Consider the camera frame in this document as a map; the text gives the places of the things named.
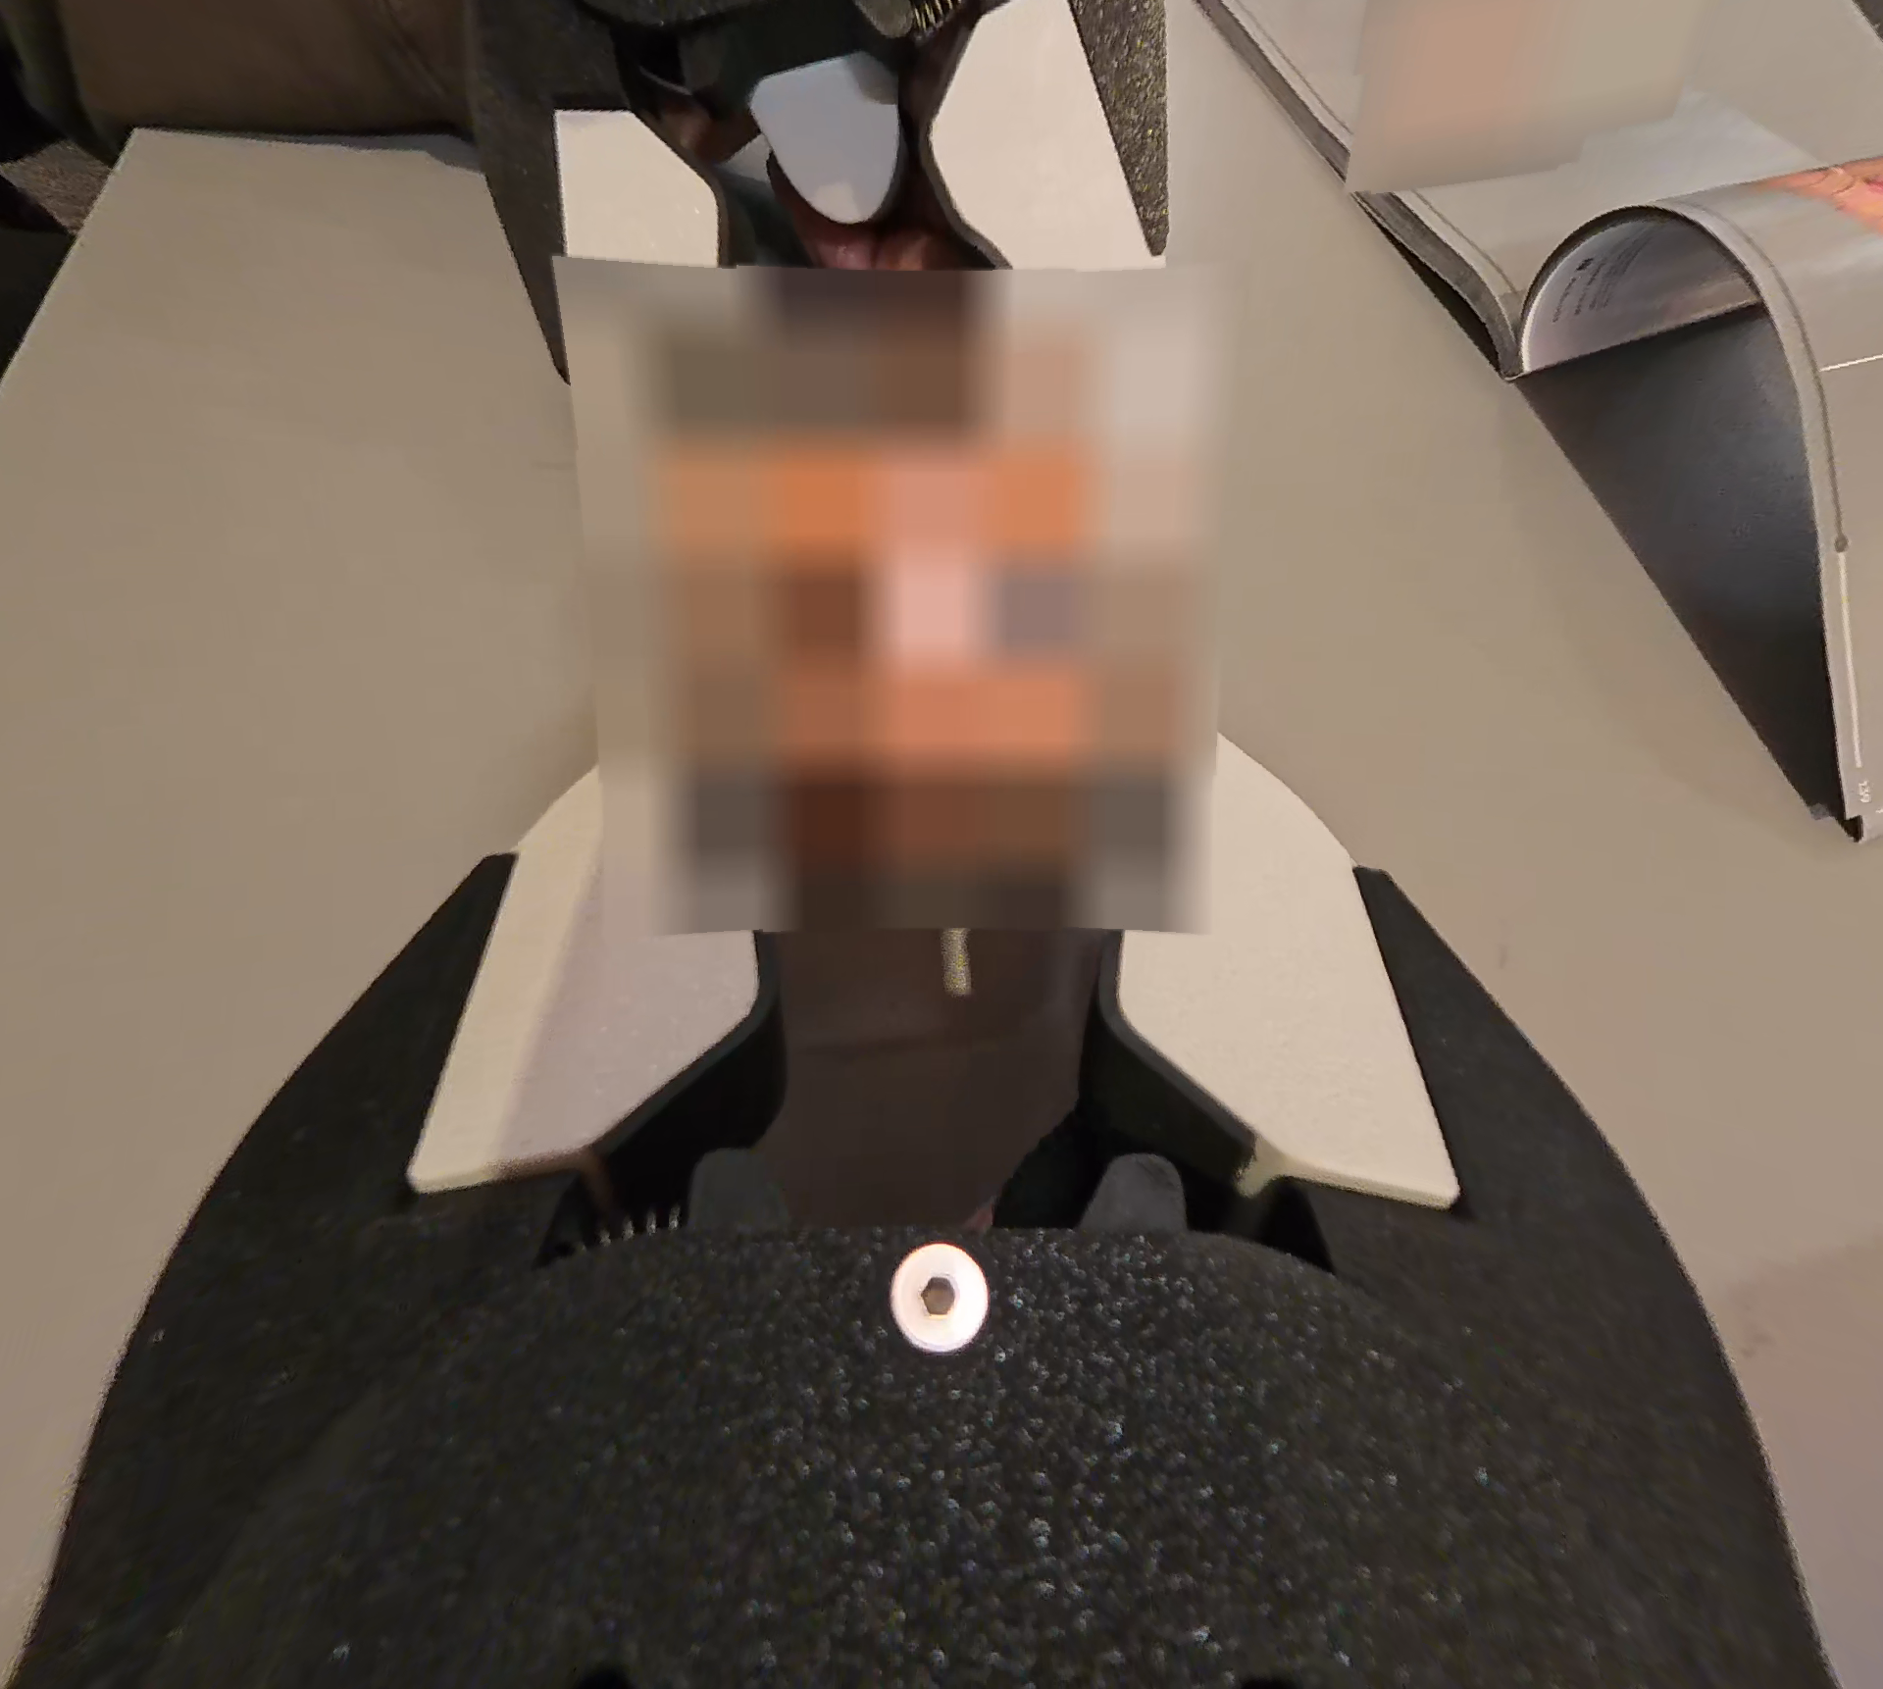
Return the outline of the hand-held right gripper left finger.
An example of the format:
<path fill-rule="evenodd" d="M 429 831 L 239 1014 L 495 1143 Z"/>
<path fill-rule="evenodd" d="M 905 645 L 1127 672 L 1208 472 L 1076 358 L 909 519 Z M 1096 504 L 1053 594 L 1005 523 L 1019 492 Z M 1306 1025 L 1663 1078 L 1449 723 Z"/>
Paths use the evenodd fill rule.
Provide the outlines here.
<path fill-rule="evenodd" d="M 519 839 L 411 1157 L 415 1194 L 576 1165 L 760 998 L 747 931 L 605 927 L 594 772 Z"/>

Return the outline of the person's left hand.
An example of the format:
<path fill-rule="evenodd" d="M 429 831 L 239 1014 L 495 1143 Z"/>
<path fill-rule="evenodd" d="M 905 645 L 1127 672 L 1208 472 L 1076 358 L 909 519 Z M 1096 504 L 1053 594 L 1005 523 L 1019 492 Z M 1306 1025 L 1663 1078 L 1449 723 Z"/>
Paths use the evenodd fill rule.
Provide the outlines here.
<path fill-rule="evenodd" d="M 917 164 L 903 172 L 882 217 L 860 223 L 839 223 L 815 209 L 774 156 L 766 158 L 764 172 L 811 264 L 876 270 L 990 266 L 988 256 L 953 229 L 927 172 Z"/>

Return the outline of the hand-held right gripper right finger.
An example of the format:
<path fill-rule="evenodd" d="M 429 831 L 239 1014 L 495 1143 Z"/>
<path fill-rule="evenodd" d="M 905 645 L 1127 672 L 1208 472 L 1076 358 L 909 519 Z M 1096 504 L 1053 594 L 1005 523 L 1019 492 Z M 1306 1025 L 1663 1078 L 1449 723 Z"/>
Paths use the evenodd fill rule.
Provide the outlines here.
<path fill-rule="evenodd" d="M 1239 747 L 1215 751 L 1206 923 L 1127 929 L 1100 965 L 1094 1119 L 1235 1200 L 1459 1196 L 1355 864 Z"/>

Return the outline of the grey instruction booklet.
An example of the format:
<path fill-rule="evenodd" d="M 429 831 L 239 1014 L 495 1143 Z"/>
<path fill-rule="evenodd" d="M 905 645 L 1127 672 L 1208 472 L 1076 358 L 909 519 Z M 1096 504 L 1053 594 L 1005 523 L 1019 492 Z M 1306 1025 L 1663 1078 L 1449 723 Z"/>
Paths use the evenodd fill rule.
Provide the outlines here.
<path fill-rule="evenodd" d="M 1355 203 L 1564 441 L 1800 800 L 1878 841 L 1878 33 L 1717 0 L 1672 111 Z"/>

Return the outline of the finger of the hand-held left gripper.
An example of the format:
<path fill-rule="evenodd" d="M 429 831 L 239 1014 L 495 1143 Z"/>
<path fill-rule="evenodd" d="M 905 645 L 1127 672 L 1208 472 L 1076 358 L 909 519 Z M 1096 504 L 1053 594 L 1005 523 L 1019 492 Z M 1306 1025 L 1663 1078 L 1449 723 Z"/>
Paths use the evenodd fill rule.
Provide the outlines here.
<path fill-rule="evenodd" d="M 711 176 L 629 109 L 556 109 L 554 166 L 568 258 L 719 258 Z"/>
<path fill-rule="evenodd" d="M 1070 0 L 1004 0 L 958 41 L 923 137 L 954 231 L 1009 268 L 1149 268 Z"/>

